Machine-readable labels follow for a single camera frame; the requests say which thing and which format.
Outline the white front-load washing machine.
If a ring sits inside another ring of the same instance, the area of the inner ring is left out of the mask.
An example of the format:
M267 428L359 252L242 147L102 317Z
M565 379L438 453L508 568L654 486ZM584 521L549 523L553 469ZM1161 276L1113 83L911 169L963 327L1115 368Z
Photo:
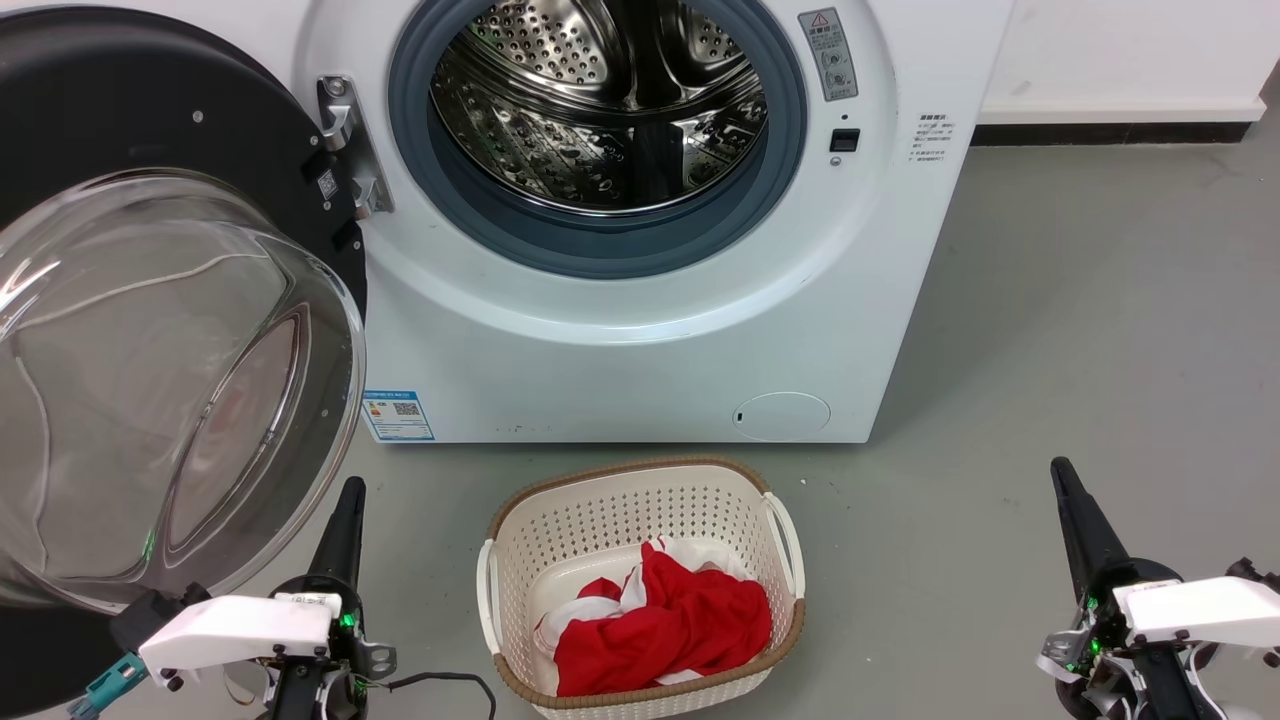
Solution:
M750 234L684 269L594 281L475 243L390 131L390 58L420 0L308 0L296 78L348 76L396 210L364 222L365 389L412 389L436 443L733 443L759 395L870 436L1016 0L765 0L809 95L794 182ZM797 15L833 6L859 95L827 102Z

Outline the perforated steel washer drum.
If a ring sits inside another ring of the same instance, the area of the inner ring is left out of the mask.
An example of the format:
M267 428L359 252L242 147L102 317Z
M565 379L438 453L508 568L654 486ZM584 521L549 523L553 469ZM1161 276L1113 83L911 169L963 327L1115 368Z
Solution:
M492 0L442 54L431 100L479 169L589 217L722 184L768 118L742 47L681 0Z

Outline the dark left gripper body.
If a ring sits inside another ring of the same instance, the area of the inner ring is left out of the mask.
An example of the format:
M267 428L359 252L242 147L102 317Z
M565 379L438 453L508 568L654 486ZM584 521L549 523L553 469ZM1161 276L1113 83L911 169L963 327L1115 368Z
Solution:
M369 687L397 669L396 648L365 635L357 575L302 575L278 587L298 594L335 594L338 616L326 643L288 650L279 644L265 661L265 720L367 720Z

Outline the grey warning sticker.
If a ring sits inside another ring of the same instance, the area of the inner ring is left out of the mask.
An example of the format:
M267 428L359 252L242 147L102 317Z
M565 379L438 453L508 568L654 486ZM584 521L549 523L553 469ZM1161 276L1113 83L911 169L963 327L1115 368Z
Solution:
M812 51L824 100L835 102L856 97L856 70L837 9L828 6L800 13L797 23Z

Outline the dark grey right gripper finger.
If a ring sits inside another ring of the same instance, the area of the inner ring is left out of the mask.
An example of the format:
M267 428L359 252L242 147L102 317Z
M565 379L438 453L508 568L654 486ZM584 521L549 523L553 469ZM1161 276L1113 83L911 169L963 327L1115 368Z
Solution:
M1076 603L1085 602L1094 575L1096 552L1092 536L1101 510L1075 470L1051 470L1051 482L1068 569Z
M1130 555L1070 459L1055 457L1050 475L1073 589L1079 601L1087 601L1108 575L1130 562Z

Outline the blue energy label sticker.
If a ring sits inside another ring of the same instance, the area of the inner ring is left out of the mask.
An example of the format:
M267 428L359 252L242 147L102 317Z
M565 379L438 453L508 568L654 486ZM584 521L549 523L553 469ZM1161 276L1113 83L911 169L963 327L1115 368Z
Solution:
M412 389L365 389L362 413L378 443L417 445L435 439L419 395Z

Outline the red and white garment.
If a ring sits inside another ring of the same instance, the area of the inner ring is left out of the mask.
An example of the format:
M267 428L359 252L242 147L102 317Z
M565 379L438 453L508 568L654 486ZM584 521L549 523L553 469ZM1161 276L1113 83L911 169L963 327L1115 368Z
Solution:
M733 551L655 536L623 580L588 583L543 614L532 639L556 665L556 693L584 697L740 667L765 651L772 621L764 587Z

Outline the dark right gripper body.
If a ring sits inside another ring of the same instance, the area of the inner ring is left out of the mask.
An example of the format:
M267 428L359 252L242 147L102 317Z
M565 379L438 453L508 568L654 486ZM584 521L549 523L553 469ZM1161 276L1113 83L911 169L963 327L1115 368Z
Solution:
M1213 657L1220 643L1126 641L1112 591L1167 580L1181 578L1158 562L1130 559L1097 596L1076 603L1066 630L1044 638L1038 666L1053 678L1074 720L1229 720L1199 679L1201 657Z

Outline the cream perforated laundry basket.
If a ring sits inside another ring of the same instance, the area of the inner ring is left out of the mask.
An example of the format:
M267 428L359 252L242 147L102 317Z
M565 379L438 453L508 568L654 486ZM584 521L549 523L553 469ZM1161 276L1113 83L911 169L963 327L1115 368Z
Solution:
M740 669L628 693L562 697L536 621L589 580L621 582L659 536L727 551L762 583L771 642ZM521 489L498 510L475 571L477 616L506 685L544 720L664 720L756 689L797 643L806 577L796 527L751 468L724 457L626 462Z

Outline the round white filter cover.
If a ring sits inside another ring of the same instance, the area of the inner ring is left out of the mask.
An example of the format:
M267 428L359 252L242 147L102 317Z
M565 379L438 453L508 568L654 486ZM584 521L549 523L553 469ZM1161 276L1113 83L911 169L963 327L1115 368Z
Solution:
M829 405L803 392L759 395L732 414L733 428L759 442L810 441L820 434L829 419Z

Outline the black round glass washer door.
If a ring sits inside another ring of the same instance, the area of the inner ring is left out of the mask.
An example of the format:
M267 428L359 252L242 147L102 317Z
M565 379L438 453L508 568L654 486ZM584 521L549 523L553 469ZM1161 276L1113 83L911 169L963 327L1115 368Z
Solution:
M339 475L362 231L264 47L174 6L0 9L0 720L238 594Z

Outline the black and white baseboard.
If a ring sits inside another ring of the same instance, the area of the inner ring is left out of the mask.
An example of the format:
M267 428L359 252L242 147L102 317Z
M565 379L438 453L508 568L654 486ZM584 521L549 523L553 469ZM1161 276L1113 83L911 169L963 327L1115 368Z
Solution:
M973 147L1239 143L1267 111L1261 97L1207 102L988 102Z

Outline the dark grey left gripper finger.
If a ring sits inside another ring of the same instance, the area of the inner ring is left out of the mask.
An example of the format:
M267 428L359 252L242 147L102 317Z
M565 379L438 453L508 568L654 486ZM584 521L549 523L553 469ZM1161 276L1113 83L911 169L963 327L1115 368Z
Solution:
M342 569L343 502L339 501L326 520L306 574L306 591L332 588Z
M364 547L366 483L348 477L328 521L328 574L355 591Z

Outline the metal door hinge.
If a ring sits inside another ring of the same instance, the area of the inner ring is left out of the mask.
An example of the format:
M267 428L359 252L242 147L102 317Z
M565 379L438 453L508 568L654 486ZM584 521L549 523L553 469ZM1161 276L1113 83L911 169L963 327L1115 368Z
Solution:
M348 76L319 76L316 95L323 141L347 167L356 217L365 220L375 214L393 213L396 201L355 81Z

